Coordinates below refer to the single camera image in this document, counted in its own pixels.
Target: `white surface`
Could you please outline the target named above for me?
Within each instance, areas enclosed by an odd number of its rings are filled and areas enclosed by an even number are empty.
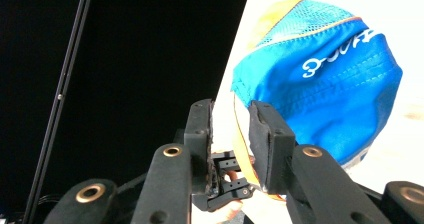
[[[276,1],[282,0],[247,1],[213,111],[214,143],[217,145],[231,149],[229,118],[232,110],[232,69],[245,55],[245,46],[256,21]],[[404,71],[387,126],[364,161],[351,170],[351,177],[380,193],[387,182],[395,180],[424,186],[424,175],[421,173],[424,167],[424,50],[421,48],[424,40],[424,11],[421,9],[424,0],[316,1],[339,6],[362,17],[370,28],[384,33]],[[269,220],[261,222],[257,219],[255,222],[269,223]]]

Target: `black plastic part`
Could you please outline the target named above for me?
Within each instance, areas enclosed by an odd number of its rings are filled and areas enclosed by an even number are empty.
[[[424,187],[397,181],[386,185],[381,211],[393,223],[424,223]]]
[[[240,178],[228,182],[224,176],[228,171],[239,171],[240,166],[234,157],[234,152],[214,153],[211,155],[214,163],[214,172],[209,173],[210,179],[213,181],[214,188],[208,194],[192,195],[193,204],[201,211],[215,211],[216,209],[224,206],[230,201],[249,198],[252,196],[253,188],[247,182],[246,178]]]
[[[316,223],[315,215],[309,203],[294,198],[290,191],[287,193],[286,201],[292,223]]]
[[[158,148],[134,211],[132,224],[190,223],[190,151],[180,144]]]
[[[184,129],[177,129],[172,143],[184,144],[184,132],[185,132]]]
[[[268,194],[286,194],[291,179],[287,158],[296,145],[295,135],[271,105],[253,101],[250,113],[250,149],[261,189]]]
[[[293,152],[292,167],[312,209],[313,223],[390,223],[324,149],[313,145],[297,146]],[[305,212],[297,210],[289,209],[292,220],[300,220],[293,223],[305,223],[299,217]]]
[[[208,211],[215,211],[230,201],[249,198],[252,194],[253,191],[247,187],[226,192],[223,195],[208,201]]]
[[[104,193],[92,201],[80,202],[77,200],[78,193],[85,193],[87,200],[94,197],[95,193],[101,193],[90,186],[102,186]],[[101,224],[113,223],[116,217],[116,193],[117,187],[114,182],[105,179],[90,179],[72,187],[49,213],[44,224]]]
[[[114,224],[131,223],[146,177],[147,173],[144,173],[118,187],[117,200],[119,204],[119,214],[115,218]]]
[[[191,105],[184,132],[184,145],[190,149],[193,167],[193,194],[204,194],[212,184],[207,176],[211,171],[211,99]]]
[[[368,187],[365,187],[359,183],[357,183],[357,185],[362,189],[362,191],[368,196],[368,198],[374,203],[374,205],[376,205],[377,207],[379,207],[381,205],[381,198],[383,195],[381,195],[380,193],[369,189]]]

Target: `orange trim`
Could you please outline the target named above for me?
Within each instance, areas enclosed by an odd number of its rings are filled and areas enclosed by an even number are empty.
[[[255,48],[271,29],[301,1],[303,0],[286,0],[270,6],[265,14],[259,18],[255,28],[253,28],[247,49]]]
[[[262,48],[262,47],[267,46],[267,45],[272,45],[274,43],[283,42],[283,41],[287,41],[287,40],[291,40],[291,39],[302,38],[302,37],[306,37],[306,36],[311,36],[311,35],[317,34],[319,32],[322,32],[322,31],[324,31],[326,29],[330,29],[332,27],[335,27],[337,25],[340,25],[342,23],[349,22],[349,21],[354,21],[354,20],[362,20],[362,18],[361,17],[358,17],[358,16],[353,16],[353,17],[349,17],[349,18],[340,20],[338,22],[332,23],[332,24],[330,24],[328,26],[325,26],[325,27],[323,27],[321,29],[318,29],[318,30],[315,30],[315,31],[307,32],[307,33],[304,33],[304,34],[295,34],[295,35],[286,36],[286,37],[284,37],[282,39],[278,39],[276,42],[270,42],[270,43],[264,44],[264,45],[262,45],[262,46],[260,46],[258,48],[254,47],[253,49],[249,50],[249,53],[252,53],[252,52],[256,51],[256,49]]]

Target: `blue cap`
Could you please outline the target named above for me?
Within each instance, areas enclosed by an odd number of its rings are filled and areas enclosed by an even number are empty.
[[[299,144],[342,165],[362,159],[384,128],[402,78],[385,36],[326,3],[288,0],[259,20],[232,91],[273,105]]]

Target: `gold washer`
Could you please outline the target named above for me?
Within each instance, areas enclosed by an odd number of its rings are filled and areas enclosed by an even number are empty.
[[[93,195],[87,195],[86,192],[89,190],[94,190],[95,193]],[[91,184],[89,186],[84,187],[78,193],[75,199],[79,203],[88,203],[97,200],[99,197],[105,193],[106,187],[101,183]]]
[[[424,192],[413,187],[400,188],[400,194],[407,200],[424,205]]]
[[[315,147],[304,147],[303,153],[310,157],[320,157],[322,156],[322,151]]]
[[[168,147],[165,150],[163,150],[163,154],[167,157],[175,157],[180,155],[183,152],[183,150],[177,146]]]

